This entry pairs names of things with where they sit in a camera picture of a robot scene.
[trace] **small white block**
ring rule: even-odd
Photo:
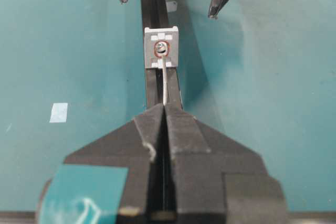
[[[166,40],[173,40],[173,35],[169,34],[165,37]]]
[[[159,69],[163,68],[162,59],[158,59],[157,63],[152,63],[152,67],[154,67],[154,64],[155,64],[155,67]],[[171,61],[166,61],[166,67],[170,68],[171,66],[172,66]]]
[[[177,10],[177,2],[176,1],[169,1],[166,2],[167,5],[167,12],[175,12]]]
[[[157,36],[159,39],[164,39],[165,33],[158,33]]]

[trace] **metal rail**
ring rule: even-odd
[[[142,27],[168,28],[166,0],[141,0]],[[167,92],[169,103],[182,108],[180,86],[176,68],[167,68]],[[163,103],[163,72],[161,69],[145,69],[147,108]]]
[[[0,224],[32,224],[35,223],[35,212],[0,212]]]

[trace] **teal surface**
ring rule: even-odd
[[[336,210],[335,0],[177,0],[186,111],[259,152],[290,210]],[[140,0],[0,0],[0,210],[145,109]],[[67,102],[66,123],[49,123]]]
[[[39,223],[115,223],[127,168],[62,165],[43,200]]]

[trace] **white label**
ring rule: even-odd
[[[51,109],[50,123],[65,123],[67,121],[68,103],[54,103]]]

